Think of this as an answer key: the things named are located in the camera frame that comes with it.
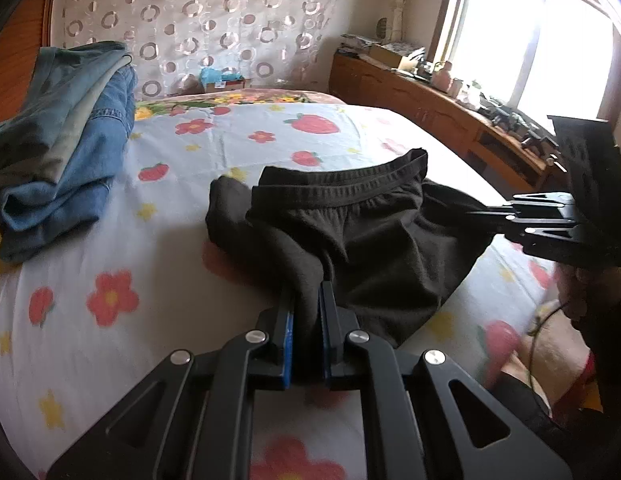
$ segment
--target triangular cutout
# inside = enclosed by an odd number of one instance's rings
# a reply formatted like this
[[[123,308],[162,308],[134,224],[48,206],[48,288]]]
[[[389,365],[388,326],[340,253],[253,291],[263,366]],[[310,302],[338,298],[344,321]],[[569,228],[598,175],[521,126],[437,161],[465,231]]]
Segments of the triangular cutout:
[[[137,449],[143,447],[164,395],[164,389],[166,389],[164,381],[151,384],[139,399],[108,428],[108,433],[120,438],[129,446]]]
[[[448,386],[462,414],[473,446],[481,449],[508,436],[510,433],[508,426],[489,410],[465,384],[454,380]]]

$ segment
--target window frame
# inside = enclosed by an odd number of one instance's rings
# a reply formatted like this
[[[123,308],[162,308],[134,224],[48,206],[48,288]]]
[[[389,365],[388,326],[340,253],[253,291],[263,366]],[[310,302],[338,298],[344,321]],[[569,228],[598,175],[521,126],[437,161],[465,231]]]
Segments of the window frame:
[[[608,13],[596,0],[582,0],[588,5],[599,10],[606,16]],[[461,36],[469,0],[442,0],[433,41],[428,50],[427,59],[437,62],[450,59],[454,56]],[[537,24],[524,54],[521,70],[515,84],[515,88],[508,100],[510,107],[517,107],[524,88],[533,68],[533,61],[539,46],[540,33],[542,30],[542,14],[537,16]],[[600,105],[597,118],[608,120],[615,129],[621,113],[621,35],[613,22],[613,59],[609,69],[606,91]]]

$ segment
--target denim fabric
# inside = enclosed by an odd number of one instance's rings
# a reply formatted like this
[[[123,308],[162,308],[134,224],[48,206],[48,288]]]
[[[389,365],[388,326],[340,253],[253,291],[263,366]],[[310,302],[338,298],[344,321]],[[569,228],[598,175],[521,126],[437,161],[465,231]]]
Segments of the denim fabric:
[[[58,184],[33,181],[0,190],[2,260],[23,262],[57,236],[100,217],[132,131],[136,84],[131,66],[114,73]]]
[[[118,41],[40,49],[24,105],[14,118],[0,123],[0,187],[33,177],[59,181],[97,99],[95,95],[82,114],[86,96],[123,57],[130,55]]]

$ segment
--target metal bolt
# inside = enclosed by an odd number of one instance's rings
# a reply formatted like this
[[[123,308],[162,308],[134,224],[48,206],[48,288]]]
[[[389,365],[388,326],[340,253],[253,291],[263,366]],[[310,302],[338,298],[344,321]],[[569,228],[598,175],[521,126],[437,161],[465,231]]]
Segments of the metal bolt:
[[[348,338],[353,343],[361,344],[366,343],[371,337],[364,330],[353,330],[348,334]]]
[[[251,330],[246,332],[246,341],[249,343],[263,343],[266,340],[266,334],[261,330]]]
[[[427,360],[428,364],[440,365],[444,361],[446,361],[446,356],[443,352],[440,352],[439,350],[429,350],[424,354],[424,359]]]
[[[188,350],[175,350],[170,355],[170,362],[174,365],[185,365],[190,361],[190,352]]]

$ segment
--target circle patterned curtain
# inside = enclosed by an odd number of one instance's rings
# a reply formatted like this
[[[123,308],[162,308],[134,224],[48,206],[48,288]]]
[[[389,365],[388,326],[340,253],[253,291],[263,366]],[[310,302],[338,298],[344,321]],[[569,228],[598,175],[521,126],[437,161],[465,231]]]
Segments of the circle patterned curtain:
[[[179,93],[203,67],[240,73],[257,87],[311,88],[335,2],[66,0],[63,46],[126,42],[140,100]]]

